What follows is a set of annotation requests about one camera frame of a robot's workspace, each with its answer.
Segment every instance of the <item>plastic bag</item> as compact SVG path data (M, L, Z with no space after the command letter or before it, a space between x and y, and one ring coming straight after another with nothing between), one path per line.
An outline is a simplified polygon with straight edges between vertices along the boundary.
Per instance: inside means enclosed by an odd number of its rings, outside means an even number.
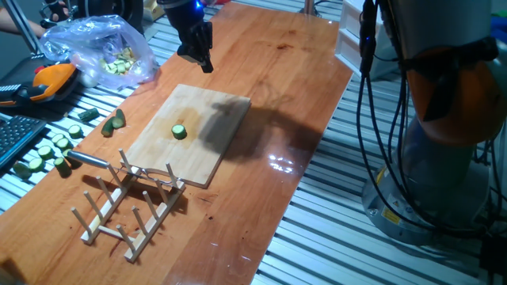
M87 17L55 26L43 34L40 43L50 60L69 59L80 71L111 89L149 82L158 68L146 39L117 15ZM104 63L113 63L125 48L131 48L135 62L125 74L111 73Z

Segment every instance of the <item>keyboard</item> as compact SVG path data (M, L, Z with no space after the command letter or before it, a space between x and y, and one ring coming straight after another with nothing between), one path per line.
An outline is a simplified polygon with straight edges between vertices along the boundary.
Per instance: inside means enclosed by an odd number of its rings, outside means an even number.
M0 168L16 156L44 129L43 120L14 116L10 120L0 119Z

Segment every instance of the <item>cucumber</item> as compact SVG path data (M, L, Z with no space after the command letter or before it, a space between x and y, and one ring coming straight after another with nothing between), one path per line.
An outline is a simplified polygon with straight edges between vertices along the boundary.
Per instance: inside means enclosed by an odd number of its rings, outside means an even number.
M63 158L55 159L55 167L62 178L67 178L72 174L71 168Z
M116 116L112 119L112 127L115 129L125 126L125 114L121 109L116 110Z
M121 73L121 74L124 73L127 70L125 68L125 63L123 63L123 62L122 63L118 63L116 65L116 67L118 68L118 72Z
M16 176L20 177L21 179L29 179L32 176L30 168L19 161L14 164L13 170L16 173Z
M52 159L55 156L55 151L49 146L42 146L37 153L44 160Z
M69 158L69 156L68 156L69 151L71 151L71 150L64 150L64 151L62 152L63 157L64 157L64 158L65 158L65 159L66 159L66 160L67 160L67 161L71 164L71 168L72 168L72 169L77 169L77 168L79 168L79 166L81 166L81 165L82 165L82 162L77 161L77 160L72 159L72 158Z
M62 134L57 134L55 135L52 139L51 139L51 142L56 146L56 143L60 140L60 139L65 139L65 135L62 135Z
M99 117L99 113L97 108L92 108L90 110L86 110L78 115L79 119L83 122L90 122L93 119L96 119Z
M33 173L41 172L46 166L46 162L42 158L34 158L29 163L30 171Z
M71 142L69 142L69 139L67 138L60 139L58 142L56 142L56 146L62 151L71 150L73 148Z
M180 124L174 125L171 131L173 132L175 139L184 139L187 137L187 131L185 130L185 127L183 127L183 125Z
M82 135L82 129L78 125L74 125L69 127L69 135L71 135L71 138L73 139L80 139L83 137Z
M105 122L104 127L102 127L101 133L104 137L110 137L112 135L112 130L113 130L112 120L114 120L114 118L115 117L109 118L109 120L107 122Z

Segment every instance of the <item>wooden peg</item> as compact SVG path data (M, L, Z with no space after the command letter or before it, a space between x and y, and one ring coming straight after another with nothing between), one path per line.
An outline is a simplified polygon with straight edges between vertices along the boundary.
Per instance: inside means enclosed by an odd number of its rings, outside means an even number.
M162 183L160 183L160 180L158 178L155 178L154 180L157 185L158 191L160 192L160 196L162 197L162 200L167 205L167 201L169 201L169 197L167 197L166 191L164 191L164 188L162 188Z
M130 238L128 238L128 235L127 233L125 233L124 229L120 225L116 226L116 229L120 232L121 237L124 239L124 241L127 242L127 245L130 248L130 250L132 252L135 252L134 244L132 243L132 241L130 241Z
M146 202L148 203L148 207L150 208L151 214L153 215L153 218L158 219L157 211L155 210L155 207L153 205L153 202L151 202L151 198L148 195L148 192L143 191L143 196Z
M123 159L125 167L127 168L128 172L132 172L132 167L127 161L127 156L125 155L124 149L120 148L118 151L120 152L121 159Z
M120 178L118 177L118 175L114 171L114 168L111 166L111 163L109 163L109 162L108 162L108 169L111 172L112 178L114 178L114 181L116 181L118 188L122 188Z
M98 218L100 220L102 220L102 218L104 218L104 216L102 215L101 213L101 209L99 209L97 207L97 204L95 203L95 201L93 201L93 198L92 196L90 196L90 194L88 193L88 191L84 191L84 194L85 194L85 197L88 199L88 202L90 202L90 205L92 205L92 208L95 210L95 212L97 213L98 215Z
M85 219L83 219L82 216L79 214L78 209L76 209L76 207L72 207L71 211L74 213L76 218L78 218L78 221L81 223L82 227L85 228L86 232L88 232L88 235L91 236L92 230L90 229L88 224L85 222Z
M108 197L108 200L112 205L114 203L114 200L112 199L111 194L109 194L108 188L105 187L104 181L102 180L101 177L96 177L96 178L97 178L98 184L102 188L102 191L104 192L105 196Z
M139 228L142 230L144 235L148 234L148 231L146 230L146 227L143 224L143 220L141 219L141 215L139 214L139 210L136 206L132 206L132 211L134 212L135 219L137 220L137 223L139 224Z
M171 182L173 182L173 187L177 188L177 179L174 176L173 169L171 169L171 164L169 162L166 163L166 168L169 177L171 177Z

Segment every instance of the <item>yellow label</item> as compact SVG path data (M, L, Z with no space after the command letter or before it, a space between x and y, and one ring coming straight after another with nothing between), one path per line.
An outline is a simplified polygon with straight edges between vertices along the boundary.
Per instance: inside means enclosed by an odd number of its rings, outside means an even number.
M382 180L382 175L383 175L384 172L386 172L386 167L385 166L384 166L384 168L382 168L382 170L380 170L379 175L377 175L377 179L375 181L377 183L377 185Z
M390 222L393 222L396 225L399 224L400 218L395 213L393 213L391 210L387 209L387 207L385 207L383 209L382 216L384 218L388 219Z

